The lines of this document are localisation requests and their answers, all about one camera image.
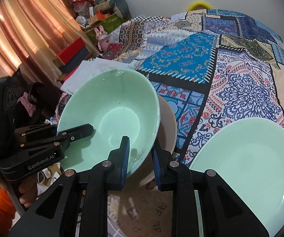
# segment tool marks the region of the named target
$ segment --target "beige bowl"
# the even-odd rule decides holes
[[[160,103],[161,122],[157,137],[163,150],[174,151],[177,138],[177,124],[175,115],[167,103],[158,95]],[[146,185],[154,179],[153,162],[151,153],[146,157],[142,165],[126,180],[125,190]]]

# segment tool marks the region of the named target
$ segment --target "pink rabbit toy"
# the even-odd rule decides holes
[[[106,51],[109,46],[108,33],[103,29],[103,26],[99,26],[94,29],[96,33],[96,39],[98,41],[98,49],[100,51]]]

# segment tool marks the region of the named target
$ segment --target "gray stuffed animal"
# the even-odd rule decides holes
[[[107,11],[113,9],[115,14],[121,18],[126,19],[129,15],[129,7],[126,0],[95,0],[94,14],[98,10]]]

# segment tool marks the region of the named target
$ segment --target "bowl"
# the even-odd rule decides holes
[[[160,124],[160,105],[151,82],[130,69],[112,69],[91,78],[70,98],[58,132],[89,123],[90,137],[72,142],[61,161],[63,169],[81,172],[108,159],[122,136],[130,138],[127,176],[143,163]]]
[[[230,123],[201,148],[190,169],[215,170],[273,237],[284,225],[284,129],[264,118]]]
[[[161,122],[157,137],[163,150],[173,154],[177,139],[177,123],[174,112],[161,96],[158,96],[160,103]],[[151,153],[138,170],[126,181],[125,190],[142,187],[154,179],[154,170]]]

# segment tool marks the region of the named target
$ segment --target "hand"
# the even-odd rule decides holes
[[[4,191],[7,191],[7,183],[5,179],[1,177],[0,188]],[[19,202],[23,204],[26,208],[29,208],[30,205],[37,200],[37,175],[30,176],[23,180],[19,186],[19,192],[22,193]]]

